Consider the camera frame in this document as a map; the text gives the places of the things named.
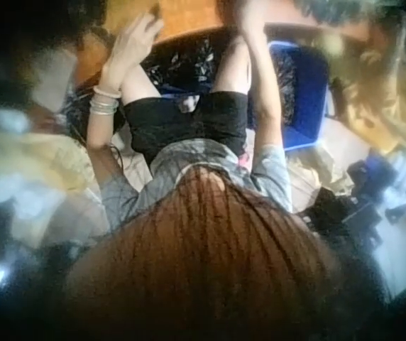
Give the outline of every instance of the wooden table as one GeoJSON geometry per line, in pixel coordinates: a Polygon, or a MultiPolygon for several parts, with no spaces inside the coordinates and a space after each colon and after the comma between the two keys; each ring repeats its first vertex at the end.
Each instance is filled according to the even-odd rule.
{"type": "MultiPolygon", "coordinates": [[[[102,28],[116,35],[129,21],[142,11],[150,11],[156,4],[165,21],[165,27],[156,43],[161,43],[191,33],[230,26],[229,15],[233,12],[233,0],[108,0],[106,20],[102,28]]],[[[319,25],[314,18],[302,16],[292,0],[269,0],[268,23],[281,25],[309,26],[337,31],[356,40],[369,39],[369,25],[366,22],[346,24],[337,28],[319,25]]],[[[107,59],[109,49],[106,43],[94,34],[84,37],[84,48],[77,53],[78,66],[75,80],[78,85],[97,74],[107,59]]]]}

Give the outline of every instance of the yellow fabric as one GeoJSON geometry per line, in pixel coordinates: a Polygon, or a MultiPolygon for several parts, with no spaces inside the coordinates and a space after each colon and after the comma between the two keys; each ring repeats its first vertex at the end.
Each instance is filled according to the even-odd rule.
{"type": "Polygon", "coordinates": [[[83,191],[94,180],[85,149],[71,138],[0,131],[0,176],[12,173],[65,192],[83,191]]]}

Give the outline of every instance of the black shorts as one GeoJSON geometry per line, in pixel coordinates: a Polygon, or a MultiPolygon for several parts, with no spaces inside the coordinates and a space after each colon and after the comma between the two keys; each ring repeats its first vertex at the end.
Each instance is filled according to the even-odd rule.
{"type": "Polygon", "coordinates": [[[192,113],[183,114],[173,99],[145,98],[124,107],[131,127],[132,149],[148,165],[169,144],[188,139],[211,139],[244,154],[247,95],[214,92],[200,97],[192,113]]]}

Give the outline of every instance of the leg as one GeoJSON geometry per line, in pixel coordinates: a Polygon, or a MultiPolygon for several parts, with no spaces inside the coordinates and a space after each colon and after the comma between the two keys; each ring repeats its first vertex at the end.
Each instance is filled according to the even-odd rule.
{"type": "Polygon", "coordinates": [[[232,40],[226,49],[211,92],[240,92],[251,89],[251,57],[242,37],[232,40]]]}
{"type": "Polygon", "coordinates": [[[160,98],[159,91],[140,65],[126,75],[121,86],[121,93],[124,105],[145,98],[160,98]]]}
{"type": "Polygon", "coordinates": [[[228,146],[238,157],[244,154],[251,59],[242,38],[233,40],[225,52],[213,89],[200,99],[197,114],[204,136],[228,146]]]}
{"type": "Polygon", "coordinates": [[[148,166],[164,147],[196,137],[190,115],[162,98],[140,65],[127,74],[121,93],[132,149],[143,154],[148,166]]]}

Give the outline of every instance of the bare leg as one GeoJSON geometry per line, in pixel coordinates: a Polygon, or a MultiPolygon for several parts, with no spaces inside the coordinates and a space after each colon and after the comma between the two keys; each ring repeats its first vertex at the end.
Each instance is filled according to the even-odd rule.
{"type": "Polygon", "coordinates": [[[138,101],[139,99],[160,97],[159,91],[150,81],[145,70],[137,65],[124,78],[121,86],[123,104],[138,101]]]}
{"type": "Polygon", "coordinates": [[[240,92],[251,88],[251,57],[246,42],[238,37],[230,42],[222,57],[211,92],[240,92]]]}

